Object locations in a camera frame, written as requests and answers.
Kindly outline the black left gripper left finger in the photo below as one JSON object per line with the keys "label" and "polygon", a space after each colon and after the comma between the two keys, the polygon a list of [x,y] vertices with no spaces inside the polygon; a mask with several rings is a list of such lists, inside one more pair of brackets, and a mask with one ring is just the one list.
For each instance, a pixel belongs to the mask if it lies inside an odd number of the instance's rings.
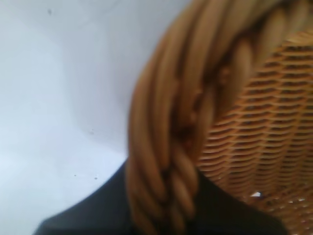
{"label": "black left gripper left finger", "polygon": [[125,164],[90,196],[44,220],[38,235],[132,235],[125,189]]}

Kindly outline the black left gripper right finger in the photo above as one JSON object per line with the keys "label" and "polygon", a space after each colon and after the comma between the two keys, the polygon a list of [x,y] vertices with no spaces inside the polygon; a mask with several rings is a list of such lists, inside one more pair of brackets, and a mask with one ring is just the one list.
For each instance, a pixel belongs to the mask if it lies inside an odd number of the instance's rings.
{"label": "black left gripper right finger", "polygon": [[283,223],[220,189],[198,173],[194,235],[285,235]]}

